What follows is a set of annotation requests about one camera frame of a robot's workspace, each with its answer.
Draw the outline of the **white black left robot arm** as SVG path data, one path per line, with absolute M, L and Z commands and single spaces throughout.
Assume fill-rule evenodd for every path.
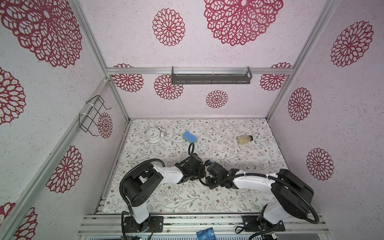
M 134 221 L 142 224 L 149 219 L 147 200 L 159 185 L 195 181 L 203 164 L 197 154 L 192 154 L 173 167 L 166 167 L 160 159 L 150 159 L 128 171 L 120 182 L 119 192 Z

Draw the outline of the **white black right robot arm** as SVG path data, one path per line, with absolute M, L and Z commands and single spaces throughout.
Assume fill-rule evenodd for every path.
M 274 195 L 276 200 L 263 207 L 258 221 L 270 225 L 294 217 L 311 224 L 318 224 L 320 218 L 311 205 L 314 190 L 287 169 L 276 174 L 259 174 L 230 169 L 219 163 L 206 161 L 199 173 L 199 181 L 210 189 L 218 186 L 227 189 L 247 189 Z

